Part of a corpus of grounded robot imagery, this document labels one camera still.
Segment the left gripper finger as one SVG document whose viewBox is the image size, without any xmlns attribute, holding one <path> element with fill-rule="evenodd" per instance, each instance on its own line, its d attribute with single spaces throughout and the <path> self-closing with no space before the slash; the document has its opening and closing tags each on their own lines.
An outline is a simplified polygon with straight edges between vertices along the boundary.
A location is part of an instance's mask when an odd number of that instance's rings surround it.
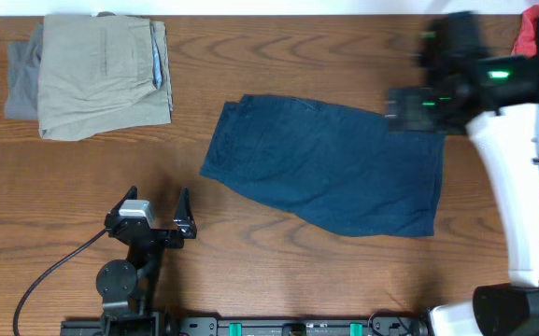
<svg viewBox="0 0 539 336">
<path fill-rule="evenodd" d="M 137 199 L 137 187 L 131 186 L 126 194 L 122 197 L 122 199 L 118 202 L 118 209 L 121 209 L 123 204 L 128 200 L 136 200 Z"/>
<path fill-rule="evenodd" d="M 182 188 L 180 191 L 173 221 L 184 239 L 196 238 L 197 227 L 191 210 L 190 193 L 187 188 Z"/>
</svg>

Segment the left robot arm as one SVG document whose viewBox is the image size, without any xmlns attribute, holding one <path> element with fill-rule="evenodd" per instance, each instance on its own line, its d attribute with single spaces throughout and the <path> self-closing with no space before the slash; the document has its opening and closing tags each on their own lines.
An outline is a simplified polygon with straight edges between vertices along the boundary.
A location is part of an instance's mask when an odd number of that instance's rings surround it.
<svg viewBox="0 0 539 336">
<path fill-rule="evenodd" d="M 197 236 L 189 190 L 180 191 L 174 229 L 155 229 L 155 215 L 149 201 L 137 198 L 137 188 L 107 213 L 105 233 L 128 246 L 125 259 L 114 259 L 97 274 L 96 288 L 102 297 L 104 335 L 167 335 L 171 323 L 166 314 L 152 308 L 163 254 L 180 249 Z"/>
</svg>

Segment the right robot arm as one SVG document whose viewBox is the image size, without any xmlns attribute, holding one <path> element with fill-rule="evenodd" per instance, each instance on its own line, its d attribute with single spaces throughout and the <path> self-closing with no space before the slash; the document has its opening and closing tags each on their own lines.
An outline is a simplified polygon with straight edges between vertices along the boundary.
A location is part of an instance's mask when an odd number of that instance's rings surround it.
<svg viewBox="0 0 539 336">
<path fill-rule="evenodd" d="M 504 226 L 505 284 L 402 322 L 407 335 L 539 335 L 539 56 L 495 57 L 477 17 L 431 20 L 418 58 L 419 87 L 392 89 L 395 131 L 461 134 L 475 146 Z"/>
</svg>

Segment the dark blue shorts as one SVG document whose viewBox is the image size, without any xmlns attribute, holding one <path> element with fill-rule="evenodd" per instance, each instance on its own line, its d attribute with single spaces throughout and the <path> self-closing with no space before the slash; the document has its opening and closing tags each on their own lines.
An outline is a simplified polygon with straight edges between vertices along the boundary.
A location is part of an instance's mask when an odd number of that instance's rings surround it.
<svg viewBox="0 0 539 336">
<path fill-rule="evenodd" d="M 444 148 L 443 135 L 392 132 L 377 113 L 245 95 L 225 103 L 200 174 L 335 234 L 425 237 Z"/>
</svg>

